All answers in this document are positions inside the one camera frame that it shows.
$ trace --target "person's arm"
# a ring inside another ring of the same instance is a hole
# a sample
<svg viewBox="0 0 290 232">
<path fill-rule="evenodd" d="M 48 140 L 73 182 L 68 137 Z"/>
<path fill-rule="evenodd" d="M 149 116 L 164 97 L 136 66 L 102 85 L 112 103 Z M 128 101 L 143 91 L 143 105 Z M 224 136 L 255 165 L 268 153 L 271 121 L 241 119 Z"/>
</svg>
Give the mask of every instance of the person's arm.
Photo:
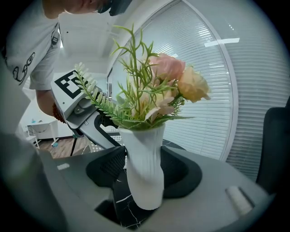
<svg viewBox="0 0 290 232">
<path fill-rule="evenodd" d="M 45 57 L 30 75 L 30 88 L 36 90 L 37 103 L 45 114 L 53 116 L 54 99 L 50 87 L 53 80 L 54 64 L 60 50 L 60 36 L 56 45 L 51 45 Z"/>
<path fill-rule="evenodd" d="M 54 116 L 54 98 L 51 90 L 36 90 L 37 104 L 41 111 L 47 115 Z"/>
</svg>

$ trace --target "robotic arm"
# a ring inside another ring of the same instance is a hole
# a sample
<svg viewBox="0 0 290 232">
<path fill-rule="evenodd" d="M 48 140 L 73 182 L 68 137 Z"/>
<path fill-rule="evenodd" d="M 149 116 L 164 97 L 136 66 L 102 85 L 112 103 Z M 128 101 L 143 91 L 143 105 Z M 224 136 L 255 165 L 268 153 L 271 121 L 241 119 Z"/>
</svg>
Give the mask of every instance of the robotic arm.
<svg viewBox="0 0 290 232">
<path fill-rule="evenodd" d="M 120 146 L 102 128 L 117 126 L 102 111 L 98 111 L 76 83 L 73 71 L 51 83 L 55 104 L 68 127 L 76 136 L 86 135 L 104 149 Z"/>
</svg>

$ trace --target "red object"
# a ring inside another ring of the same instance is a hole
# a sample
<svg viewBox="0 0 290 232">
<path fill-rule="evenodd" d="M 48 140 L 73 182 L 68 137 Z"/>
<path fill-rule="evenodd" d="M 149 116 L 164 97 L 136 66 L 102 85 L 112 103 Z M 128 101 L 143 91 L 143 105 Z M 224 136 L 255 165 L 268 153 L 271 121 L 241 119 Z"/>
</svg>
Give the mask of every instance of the red object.
<svg viewBox="0 0 290 232">
<path fill-rule="evenodd" d="M 56 106 L 55 103 L 53 104 L 53 116 L 54 116 L 57 120 L 61 121 L 62 123 L 65 123 L 65 120 L 63 119 L 63 116 L 62 116 L 61 113 L 59 112 L 59 110 L 58 110 L 58 108 L 57 108 L 57 106 Z"/>
</svg>

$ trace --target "flower bouquet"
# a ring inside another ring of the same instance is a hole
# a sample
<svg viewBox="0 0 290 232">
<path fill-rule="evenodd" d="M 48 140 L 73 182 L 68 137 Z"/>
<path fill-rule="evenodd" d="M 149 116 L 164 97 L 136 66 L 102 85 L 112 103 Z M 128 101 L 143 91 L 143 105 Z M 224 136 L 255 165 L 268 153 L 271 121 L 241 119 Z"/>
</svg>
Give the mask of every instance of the flower bouquet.
<svg viewBox="0 0 290 232">
<path fill-rule="evenodd" d="M 210 99 L 206 80 L 195 72 L 192 66 L 166 54 L 153 52 L 153 42 L 147 46 L 136 41 L 134 28 L 126 30 L 131 35 L 127 47 L 120 46 L 120 56 L 124 70 L 128 73 L 126 86 L 119 84 L 118 104 L 98 94 L 96 81 L 86 75 L 84 65 L 75 66 L 77 83 L 95 107 L 119 126 L 118 130 L 125 143 L 127 159 L 127 179 L 136 204 L 147 210 L 158 208 L 162 202 L 164 175 L 160 167 L 160 147 L 162 146 L 165 122 L 184 119 L 178 114 L 185 100 L 200 101 Z M 142 58 L 137 50 L 142 50 Z"/>
</svg>

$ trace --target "artificial flower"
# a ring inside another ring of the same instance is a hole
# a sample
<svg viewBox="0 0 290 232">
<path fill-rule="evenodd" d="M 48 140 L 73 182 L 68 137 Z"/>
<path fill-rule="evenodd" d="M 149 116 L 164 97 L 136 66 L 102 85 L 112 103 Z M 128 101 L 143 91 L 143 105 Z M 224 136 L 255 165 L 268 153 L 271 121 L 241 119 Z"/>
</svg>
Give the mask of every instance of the artificial flower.
<svg viewBox="0 0 290 232">
<path fill-rule="evenodd" d="M 172 86 L 175 80 L 172 80 L 170 82 L 167 82 L 168 86 Z M 177 90 L 177 86 L 174 85 L 174 87 L 176 87 L 174 90 L 171 91 L 171 96 L 172 97 L 176 97 L 178 95 L 178 90 Z"/>
<path fill-rule="evenodd" d="M 173 106 L 168 106 L 174 100 L 171 91 L 167 91 L 163 94 L 156 94 L 156 106 L 152 108 L 145 117 L 145 120 L 151 117 L 151 122 L 155 120 L 158 114 L 167 115 L 174 112 Z"/>
<path fill-rule="evenodd" d="M 151 66 L 153 77 L 156 75 L 162 80 L 178 80 L 185 69 L 185 62 L 177 60 L 174 57 L 161 53 L 157 57 L 150 57 L 150 64 L 156 64 Z"/>
<path fill-rule="evenodd" d="M 210 100 L 207 95 L 209 87 L 207 81 L 198 72 L 189 66 L 178 81 L 178 91 L 191 102 L 200 101 L 201 98 Z"/>
<path fill-rule="evenodd" d="M 144 110 L 144 108 L 149 104 L 149 94 L 146 92 L 143 92 L 140 99 L 140 109 L 138 109 L 139 112 L 142 112 Z M 132 116 L 134 117 L 136 114 L 136 109 L 133 108 L 131 111 Z"/>
</svg>

